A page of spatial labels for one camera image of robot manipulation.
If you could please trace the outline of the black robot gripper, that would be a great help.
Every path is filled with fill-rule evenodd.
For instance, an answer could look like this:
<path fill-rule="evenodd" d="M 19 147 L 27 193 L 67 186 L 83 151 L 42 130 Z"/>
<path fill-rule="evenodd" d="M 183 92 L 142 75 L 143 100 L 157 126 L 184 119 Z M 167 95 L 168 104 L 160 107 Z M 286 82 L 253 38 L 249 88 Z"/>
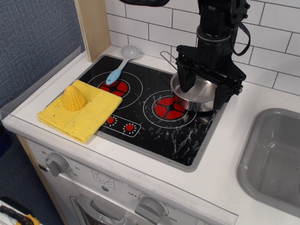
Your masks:
<path fill-rule="evenodd" d="M 177 46 L 176 65 L 181 90 L 188 92 L 197 76 L 215 84 L 214 110 L 220 110 L 232 95 L 239 95 L 246 75 L 233 63 L 232 55 L 242 56 L 246 49 L 237 52 L 235 39 L 235 36 L 220 40 L 199 37 L 197 47 Z"/>

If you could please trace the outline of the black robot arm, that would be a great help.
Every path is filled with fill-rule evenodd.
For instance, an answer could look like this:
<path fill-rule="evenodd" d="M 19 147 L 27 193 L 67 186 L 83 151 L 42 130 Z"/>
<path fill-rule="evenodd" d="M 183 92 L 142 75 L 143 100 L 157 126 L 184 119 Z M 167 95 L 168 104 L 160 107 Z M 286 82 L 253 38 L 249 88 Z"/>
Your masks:
<path fill-rule="evenodd" d="M 232 60 L 238 30 L 250 36 L 242 23 L 250 5 L 245 0 L 198 1 L 200 24 L 196 47 L 179 45 L 176 50 L 177 74 L 171 79 L 175 101 L 194 112 L 219 110 L 233 95 L 242 92 L 246 75 Z"/>

